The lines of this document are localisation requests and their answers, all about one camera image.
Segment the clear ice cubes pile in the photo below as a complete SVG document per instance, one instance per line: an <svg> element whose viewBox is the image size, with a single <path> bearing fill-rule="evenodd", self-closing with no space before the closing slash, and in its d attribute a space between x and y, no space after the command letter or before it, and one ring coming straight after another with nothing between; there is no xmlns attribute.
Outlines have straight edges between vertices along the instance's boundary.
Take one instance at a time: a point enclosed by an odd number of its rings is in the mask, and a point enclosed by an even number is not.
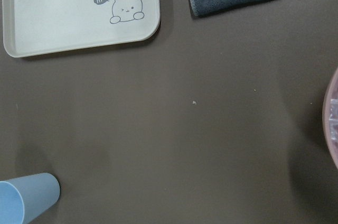
<svg viewBox="0 0 338 224"><path fill-rule="evenodd" d="M330 100L330 116L329 116L329 129L331 139L337 140L337 126L338 126L338 104L337 99Z"/></svg>

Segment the blue plastic cup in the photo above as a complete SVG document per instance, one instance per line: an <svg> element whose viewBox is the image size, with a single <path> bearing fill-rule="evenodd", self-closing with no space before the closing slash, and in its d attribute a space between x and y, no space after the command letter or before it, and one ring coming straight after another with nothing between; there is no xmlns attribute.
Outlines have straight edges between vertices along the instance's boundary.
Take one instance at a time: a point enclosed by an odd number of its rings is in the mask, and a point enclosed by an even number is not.
<svg viewBox="0 0 338 224"><path fill-rule="evenodd" d="M1 223L29 223L60 197L58 180L50 173L1 182Z"/></svg>

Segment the beige plastic tray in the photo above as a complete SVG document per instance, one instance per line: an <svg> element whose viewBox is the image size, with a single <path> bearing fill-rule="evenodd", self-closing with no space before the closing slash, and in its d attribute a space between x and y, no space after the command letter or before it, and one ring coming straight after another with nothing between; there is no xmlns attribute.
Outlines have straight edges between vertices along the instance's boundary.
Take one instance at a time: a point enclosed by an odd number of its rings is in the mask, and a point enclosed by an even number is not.
<svg viewBox="0 0 338 224"><path fill-rule="evenodd" d="M161 19L159 0L2 0L2 9L14 58L143 41Z"/></svg>

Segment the pink bowl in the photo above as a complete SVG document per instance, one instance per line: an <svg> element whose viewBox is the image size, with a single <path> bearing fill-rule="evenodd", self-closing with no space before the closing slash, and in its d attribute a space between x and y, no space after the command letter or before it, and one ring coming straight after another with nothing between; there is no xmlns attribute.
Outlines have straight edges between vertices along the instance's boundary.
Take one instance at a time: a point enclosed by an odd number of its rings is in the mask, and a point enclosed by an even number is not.
<svg viewBox="0 0 338 224"><path fill-rule="evenodd" d="M337 69L330 79L324 96L322 124L328 150L337 167Z"/></svg>

